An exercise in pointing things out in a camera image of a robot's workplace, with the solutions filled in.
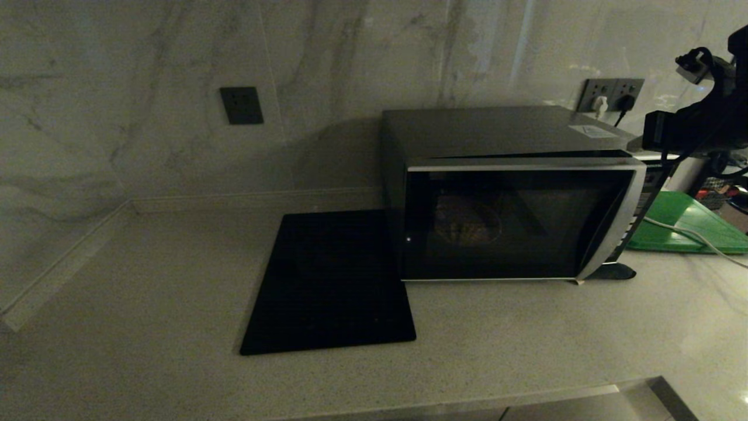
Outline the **purple plastic plate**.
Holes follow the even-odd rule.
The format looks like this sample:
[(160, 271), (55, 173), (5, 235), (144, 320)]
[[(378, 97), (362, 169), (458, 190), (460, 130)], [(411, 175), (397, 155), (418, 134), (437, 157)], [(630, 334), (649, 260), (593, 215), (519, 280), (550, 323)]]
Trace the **purple plastic plate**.
[(434, 211), (434, 232), (453, 246), (486, 246), (503, 234), (499, 213), (478, 199), (440, 195)]

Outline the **silver black microwave oven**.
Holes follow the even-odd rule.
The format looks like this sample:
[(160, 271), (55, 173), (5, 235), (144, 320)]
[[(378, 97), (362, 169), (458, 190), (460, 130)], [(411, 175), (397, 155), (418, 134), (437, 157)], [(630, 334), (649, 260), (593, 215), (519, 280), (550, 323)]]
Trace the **silver black microwave oven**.
[(619, 262), (628, 240), (670, 176), (657, 157), (644, 156), (639, 136), (559, 106), (384, 111), (379, 130), (383, 199), (400, 278), (406, 165), (433, 159), (623, 154), (644, 163), (646, 176), (622, 242), (604, 264)]

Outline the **black power plug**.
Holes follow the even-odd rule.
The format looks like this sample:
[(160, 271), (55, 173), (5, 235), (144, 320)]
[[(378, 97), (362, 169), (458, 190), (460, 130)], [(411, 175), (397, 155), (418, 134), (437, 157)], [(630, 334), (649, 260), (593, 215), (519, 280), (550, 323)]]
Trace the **black power plug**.
[(619, 117), (614, 123), (614, 127), (618, 127), (620, 122), (623, 120), (625, 115), (633, 109), (636, 104), (636, 98), (633, 95), (625, 94), (615, 101), (615, 106), (619, 110)]

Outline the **green plastic cutting board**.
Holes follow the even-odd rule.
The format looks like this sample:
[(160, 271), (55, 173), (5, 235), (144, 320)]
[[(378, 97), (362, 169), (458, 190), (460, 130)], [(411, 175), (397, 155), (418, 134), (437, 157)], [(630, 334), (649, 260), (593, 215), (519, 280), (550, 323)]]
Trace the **green plastic cutting board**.
[(646, 211), (626, 248), (639, 251), (712, 254), (700, 234), (726, 255), (748, 254), (748, 236), (683, 192), (662, 191)]

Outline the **black foam pad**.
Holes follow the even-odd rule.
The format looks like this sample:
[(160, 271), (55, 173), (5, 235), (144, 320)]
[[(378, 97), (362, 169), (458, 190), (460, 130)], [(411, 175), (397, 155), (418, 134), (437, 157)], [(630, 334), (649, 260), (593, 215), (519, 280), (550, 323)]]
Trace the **black foam pad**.
[(577, 285), (583, 285), (587, 281), (625, 281), (633, 279), (638, 273), (633, 268), (619, 262), (602, 264), (598, 269), (592, 272), (588, 277), (577, 279)]

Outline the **white cabinet front panel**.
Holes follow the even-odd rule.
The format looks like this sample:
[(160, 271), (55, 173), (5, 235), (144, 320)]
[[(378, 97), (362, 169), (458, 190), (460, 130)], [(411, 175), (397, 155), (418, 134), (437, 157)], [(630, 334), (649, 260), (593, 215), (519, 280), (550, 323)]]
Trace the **white cabinet front panel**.
[(638, 385), (508, 408), (500, 421), (692, 421), (694, 413), (671, 390)]

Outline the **black glass induction cooktop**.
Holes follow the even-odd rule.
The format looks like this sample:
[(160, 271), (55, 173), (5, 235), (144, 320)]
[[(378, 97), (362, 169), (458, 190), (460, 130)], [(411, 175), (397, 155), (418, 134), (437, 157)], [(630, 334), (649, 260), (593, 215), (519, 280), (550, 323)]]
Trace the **black glass induction cooktop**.
[(241, 355), (416, 338), (382, 209), (283, 216)]

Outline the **dark double wall socket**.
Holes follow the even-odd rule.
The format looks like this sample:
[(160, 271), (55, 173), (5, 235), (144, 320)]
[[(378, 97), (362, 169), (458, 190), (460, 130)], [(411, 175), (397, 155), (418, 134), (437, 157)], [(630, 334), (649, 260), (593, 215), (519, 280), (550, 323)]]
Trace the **dark double wall socket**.
[(622, 98), (632, 96), (634, 101), (638, 99), (644, 83), (644, 79), (587, 79), (583, 83), (580, 97), (577, 101), (576, 112), (595, 112), (593, 105), (595, 100), (601, 96), (607, 98), (607, 112), (620, 112)]

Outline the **dark single wall socket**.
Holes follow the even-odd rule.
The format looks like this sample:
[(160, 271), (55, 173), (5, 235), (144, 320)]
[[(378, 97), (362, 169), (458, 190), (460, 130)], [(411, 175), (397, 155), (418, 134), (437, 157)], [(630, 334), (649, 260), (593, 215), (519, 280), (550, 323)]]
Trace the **dark single wall socket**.
[(221, 87), (219, 93), (230, 125), (264, 123), (256, 87)]

